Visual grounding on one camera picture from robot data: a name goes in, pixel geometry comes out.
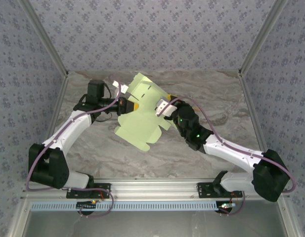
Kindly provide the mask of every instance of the black mounting bracket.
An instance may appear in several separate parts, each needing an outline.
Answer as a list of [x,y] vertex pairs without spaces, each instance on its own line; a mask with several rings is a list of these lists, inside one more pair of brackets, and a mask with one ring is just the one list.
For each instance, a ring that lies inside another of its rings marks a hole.
[[[214,190],[213,183],[198,183],[197,192],[199,198],[234,198],[235,196],[225,190],[223,193],[217,193]],[[242,198],[242,191],[233,191],[233,193],[238,197]]]
[[[277,152],[268,149],[262,155],[287,169]],[[289,182],[290,177],[283,170],[265,160],[254,164],[253,167],[255,169],[253,170],[252,184],[255,187],[255,191],[262,198],[276,202]]]
[[[111,192],[111,184],[109,183],[94,183],[92,188],[102,188]],[[67,191],[68,199],[109,199],[109,195],[106,192],[101,191],[76,191],[76,190],[68,190]]]
[[220,172],[215,180],[210,183],[198,183],[197,192],[199,198],[242,198],[242,191],[228,192],[221,186],[221,179],[227,171]]

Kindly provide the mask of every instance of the black mount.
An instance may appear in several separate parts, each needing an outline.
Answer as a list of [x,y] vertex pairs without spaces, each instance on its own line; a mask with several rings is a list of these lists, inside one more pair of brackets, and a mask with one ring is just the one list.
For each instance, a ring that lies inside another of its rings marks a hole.
[[[287,169],[277,152],[269,149],[262,155]],[[254,164],[254,168],[252,184],[255,191],[264,199],[276,202],[290,177],[275,165],[264,160]]]
[[203,145],[206,143],[206,139],[214,133],[199,124],[199,117],[192,106],[180,100],[173,105],[177,107],[177,110],[165,119],[173,120],[181,137],[184,137],[190,148],[205,153]]
[[[109,192],[111,192],[111,184],[109,183],[94,183],[93,176],[89,175],[89,180],[87,183],[87,189],[89,188],[102,188]],[[109,195],[106,192],[100,191],[76,191],[76,190],[68,190],[67,196],[68,199],[83,199],[83,198],[91,198],[91,199],[109,199]]]
[[[199,198],[234,198],[232,192],[226,191],[221,186],[221,179],[227,173],[227,171],[222,171],[218,174],[213,182],[208,183],[198,183],[197,192]],[[241,191],[233,191],[233,193],[238,197],[242,198]]]
[[[114,101],[114,99],[111,98],[111,92],[109,89],[108,91],[110,93],[110,98],[103,98],[105,87],[108,89],[107,84],[102,80],[95,80],[95,79],[90,80],[87,85],[87,94],[84,94],[80,98],[78,104],[73,108],[73,110],[74,111],[81,110],[81,111],[89,112],[104,108],[105,106],[111,104]],[[104,112],[106,114],[110,112],[116,112],[117,115],[121,115],[121,114],[130,113],[132,111],[134,111],[134,103],[127,100],[125,97],[120,97],[119,100],[116,101],[116,103],[113,106],[111,106]],[[90,114],[92,123],[100,115],[101,112]]]
[[[29,148],[28,170],[32,167],[38,154],[44,149],[42,144],[33,144]],[[47,149],[42,158],[38,161],[31,181],[61,189],[69,178],[69,168],[63,152],[59,149]]]

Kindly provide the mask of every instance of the yellow part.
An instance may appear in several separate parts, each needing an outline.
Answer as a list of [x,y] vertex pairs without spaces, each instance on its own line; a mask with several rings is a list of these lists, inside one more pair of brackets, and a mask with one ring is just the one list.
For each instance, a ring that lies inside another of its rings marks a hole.
[[168,100],[169,100],[169,101],[171,101],[171,96],[177,97],[176,95],[169,94],[169,95],[168,95]]
[[139,108],[139,104],[134,103],[134,104],[133,104],[133,110],[135,111],[135,110],[137,110],[138,108]]

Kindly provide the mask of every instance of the blue strip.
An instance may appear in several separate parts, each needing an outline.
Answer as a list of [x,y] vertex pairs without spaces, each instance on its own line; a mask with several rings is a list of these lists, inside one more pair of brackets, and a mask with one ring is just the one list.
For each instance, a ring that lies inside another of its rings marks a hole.
[[[31,211],[77,211],[76,201],[34,201]],[[105,211],[111,201],[98,202],[95,209]],[[213,211],[216,201],[116,201],[112,211]]]

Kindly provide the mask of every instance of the metal frame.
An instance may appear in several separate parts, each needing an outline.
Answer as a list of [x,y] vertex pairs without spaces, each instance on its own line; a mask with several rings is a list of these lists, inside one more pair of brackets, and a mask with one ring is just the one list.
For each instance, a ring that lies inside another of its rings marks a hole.
[[239,79],[240,79],[240,84],[241,84],[243,94],[245,96],[245,100],[246,100],[246,103],[248,106],[253,129],[254,129],[256,137],[257,137],[258,145],[259,145],[261,151],[266,151],[266,149],[267,149],[266,142],[265,142],[265,139],[264,139],[264,136],[262,133],[258,115],[255,110],[255,106],[254,106],[252,98],[250,96],[248,85],[246,83],[246,80],[241,75],[239,76]]
[[68,75],[65,75],[65,77],[62,81],[62,84],[61,84],[61,88],[60,88],[60,91],[59,91],[59,94],[58,94],[58,97],[57,97],[56,104],[54,106],[54,110],[53,110],[52,117],[51,117],[51,122],[50,122],[50,125],[48,127],[48,131],[46,133],[45,140],[53,135],[55,125],[56,125],[56,122],[57,122],[57,119],[58,119],[58,116],[59,116],[59,113],[60,113],[62,101],[63,101],[63,98],[64,98],[64,93],[67,89],[67,85],[68,85]]
[[281,14],[284,6],[288,0],[276,0],[269,11],[262,27],[260,28],[257,37],[255,38],[251,48],[249,49],[249,52],[247,53],[241,67],[241,75],[244,76],[247,71],[249,70],[251,64],[255,60],[258,52],[260,51],[262,45],[264,44],[267,36],[273,29],[274,24],[276,23],[276,20],[278,19],[279,15]]
[[289,237],[303,237],[304,235],[293,209],[292,201],[288,198],[281,197],[277,203],[280,208],[287,235]]
[[[220,201],[225,198],[198,198],[197,183],[212,182],[213,179],[95,179],[96,183],[111,183],[111,193],[117,201]],[[30,183],[33,189],[44,185]],[[247,193],[246,200],[264,200],[256,193]],[[36,201],[67,202],[66,191],[50,190],[46,192],[27,192],[21,195],[21,201],[12,219],[8,237],[20,237],[25,231],[30,209]]]
[[34,27],[37,35],[39,36],[40,40],[44,44],[47,52],[49,53],[50,57],[52,58],[53,62],[55,63],[59,72],[65,76],[67,74],[64,64],[62,60],[53,46],[51,39],[49,38],[47,32],[45,31],[42,23],[40,22],[39,17],[37,16],[33,6],[28,0],[18,0],[19,4],[23,8],[24,12],[26,13],[30,23]]

